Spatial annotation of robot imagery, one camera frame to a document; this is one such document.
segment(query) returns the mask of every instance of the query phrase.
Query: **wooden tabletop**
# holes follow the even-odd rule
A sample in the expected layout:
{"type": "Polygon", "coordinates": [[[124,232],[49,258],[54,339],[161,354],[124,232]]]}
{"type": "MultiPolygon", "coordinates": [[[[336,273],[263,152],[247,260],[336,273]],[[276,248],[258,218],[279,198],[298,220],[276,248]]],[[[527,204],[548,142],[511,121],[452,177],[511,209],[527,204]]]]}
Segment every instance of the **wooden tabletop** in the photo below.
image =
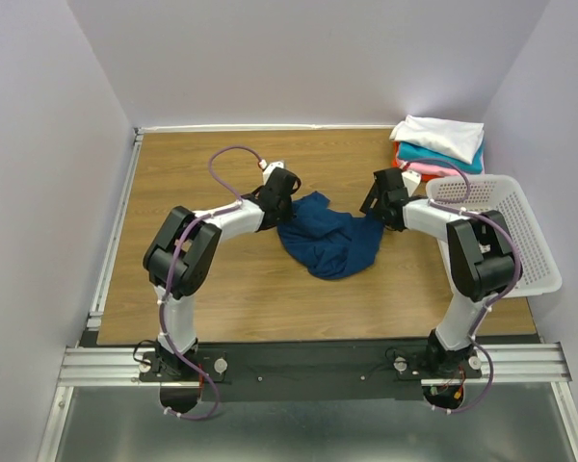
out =
{"type": "MultiPolygon", "coordinates": [[[[329,207],[360,216],[373,171],[390,165],[389,130],[311,130],[147,134],[130,194],[98,342],[134,344],[158,333],[156,296],[142,260],[169,210],[232,201],[207,171],[207,160],[245,144],[268,162],[284,160],[302,179],[301,197],[326,195],[329,207]]],[[[217,159],[220,176],[240,192],[261,183],[244,151],[217,159]]],[[[385,231],[371,268],[337,281],[310,275],[284,250],[274,229],[223,243],[197,292],[202,341],[417,337],[443,318],[451,291],[434,238],[385,231]]],[[[503,300],[482,334],[535,333],[526,299],[503,300]]]]}

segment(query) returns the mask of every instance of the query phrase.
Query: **white laundry basket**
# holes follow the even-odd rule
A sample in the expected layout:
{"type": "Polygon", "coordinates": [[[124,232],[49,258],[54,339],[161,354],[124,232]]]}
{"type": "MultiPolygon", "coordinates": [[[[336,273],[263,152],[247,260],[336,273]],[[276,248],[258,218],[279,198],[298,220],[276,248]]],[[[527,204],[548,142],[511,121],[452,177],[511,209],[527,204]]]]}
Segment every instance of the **white laundry basket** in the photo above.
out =
{"type": "MultiPolygon", "coordinates": [[[[471,194],[468,199],[461,204],[449,205],[476,212],[498,210],[503,214],[520,251],[523,267],[522,277],[508,297],[541,295],[559,290],[561,274],[518,182],[504,175],[469,176],[469,180],[471,194]]],[[[426,187],[426,194],[432,199],[456,199],[462,197],[465,191],[464,181],[459,176],[437,178],[426,187]]],[[[439,248],[450,284],[453,284],[447,244],[439,242],[439,248]]]]}

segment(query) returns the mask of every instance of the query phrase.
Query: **wall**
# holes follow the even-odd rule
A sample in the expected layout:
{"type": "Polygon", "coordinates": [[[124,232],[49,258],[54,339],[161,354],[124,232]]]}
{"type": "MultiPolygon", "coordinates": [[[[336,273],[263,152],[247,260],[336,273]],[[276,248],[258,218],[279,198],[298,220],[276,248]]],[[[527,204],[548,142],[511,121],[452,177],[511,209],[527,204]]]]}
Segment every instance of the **wall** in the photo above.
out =
{"type": "Polygon", "coordinates": [[[138,126],[480,119],[547,0],[69,0],[138,126]]]}
{"type": "Polygon", "coordinates": [[[552,0],[485,121],[490,170],[519,180],[563,276],[531,308],[563,343],[578,407],[578,0],[552,0]]]}
{"type": "Polygon", "coordinates": [[[66,2],[0,2],[0,462],[36,460],[131,134],[66,2]]]}

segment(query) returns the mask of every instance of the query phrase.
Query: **white folded cloth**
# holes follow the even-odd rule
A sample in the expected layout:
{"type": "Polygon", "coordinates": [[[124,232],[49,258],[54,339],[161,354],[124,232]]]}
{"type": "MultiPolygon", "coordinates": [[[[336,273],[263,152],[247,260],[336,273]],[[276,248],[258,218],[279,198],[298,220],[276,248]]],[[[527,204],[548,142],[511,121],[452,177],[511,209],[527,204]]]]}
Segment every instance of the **white folded cloth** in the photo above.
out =
{"type": "Polygon", "coordinates": [[[426,147],[431,151],[471,164],[484,140],[484,125],[483,123],[408,115],[404,121],[394,127],[389,138],[426,147]]]}

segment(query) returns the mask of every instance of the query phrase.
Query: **dark gray table front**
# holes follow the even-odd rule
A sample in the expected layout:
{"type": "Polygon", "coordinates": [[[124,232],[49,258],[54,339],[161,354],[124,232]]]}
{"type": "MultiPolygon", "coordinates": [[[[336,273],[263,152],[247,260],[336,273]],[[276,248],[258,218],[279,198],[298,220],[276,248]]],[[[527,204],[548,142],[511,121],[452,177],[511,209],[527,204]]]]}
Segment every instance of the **dark gray table front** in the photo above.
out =
{"type": "MultiPolygon", "coordinates": [[[[481,386],[469,386],[469,398],[481,386]]],[[[58,460],[574,460],[549,384],[497,384],[483,403],[445,416],[392,399],[224,404],[205,422],[164,416],[153,388],[75,391],[58,460]]]]}

